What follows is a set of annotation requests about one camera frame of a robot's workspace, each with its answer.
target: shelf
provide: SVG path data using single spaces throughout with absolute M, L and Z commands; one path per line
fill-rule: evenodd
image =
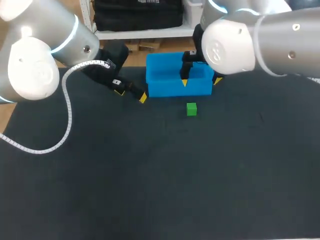
M 191 37 L 193 33 L 194 29 L 187 24 L 183 24 L 178 27 L 143 31 L 96 31 L 95 35 L 100 40 L 111 40 Z

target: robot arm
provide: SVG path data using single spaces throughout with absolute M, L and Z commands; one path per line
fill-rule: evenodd
M 100 49 L 96 35 L 58 0 L 0 0 L 0 17 L 9 25 L 0 52 L 0 104 L 53 94 L 60 80 L 54 59 L 67 67 L 104 61 L 108 70 L 87 66 L 83 72 L 120 95 L 128 91 L 145 101 L 144 90 L 118 76 L 129 55 L 124 43 L 113 42 Z
M 299 0 L 299 7 L 296 2 L 206 0 L 193 34 L 196 54 L 185 52 L 181 79 L 199 59 L 218 77 L 263 70 L 275 77 L 319 78 L 320 7 L 314 8 L 314 0 Z
M 206 62 L 229 75 L 264 70 L 320 78 L 320 7 L 278 14 L 238 11 L 209 25 L 202 37 Z

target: black bag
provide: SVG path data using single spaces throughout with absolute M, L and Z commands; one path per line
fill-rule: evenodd
M 93 6 L 98 31 L 167 29 L 183 23 L 181 0 L 95 0 Z

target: white shelf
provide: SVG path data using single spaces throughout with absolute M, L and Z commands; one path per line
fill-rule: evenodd
M 182 26 L 143 31 L 97 31 L 96 25 L 90 21 L 90 0 L 79 0 L 84 24 L 95 33 L 100 40 L 111 39 L 157 39 L 191 37 L 194 29 L 186 21 Z
M 110 39 L 156 39 L 191 37 L 194 30 L 187 24 L 182 26 L 143 31 L 96 31 L 95 35 L 100 40 Z

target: white cable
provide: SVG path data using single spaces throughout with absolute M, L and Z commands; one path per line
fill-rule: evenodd
M 67 110 L 68 110 L 68 125 L 67 125 L 64 136 L 55 146 L 50 147 L 45 150 L 34 150 L 34 149 L 30 149 L 30 148 L 27 148 L 25 146 L 20 145 L 19 143 L 13 141 L 12 139 L 8 138 L 7 136 L 3 135 L 2 133 L 0 133 L 0 139 L 5 140 L 7 143 L 11 144 L 12 146 L 16 147 L 17 149 L 20 149 L 20 150 L 27 152 L 27 153 L 30 153 L 30 154 L 39 154 L 39 155 L 48 154 L 48 153 L 51 153 L 54 150 L 58 149 L 67 140 L 69 133 L 70 133 L 70 130 L 71 130 L 71 126 L 72 126 L 72 109 L 71 109 L 70 98 L 69 98 L 68 91 L 67 91 L 67 79 L 73 72 L 75 72 L 79 69 L 82 69 L 86 66 L 89 66 L 89 65 L 100 65 L 100 66 L 107 68 L 107 69 L 110 68 L 110 65 L 105 61 L 91 60 L 91 61 L 85 61 L 85 62 L 82 62 L 82 63 L 79 63 L 79 64 L 73 66 L 63 75 L 61 84 L 62 84 L 62 90 L 64 93 L 65 102 L 66 102 L 66 106 L 67 106 Z

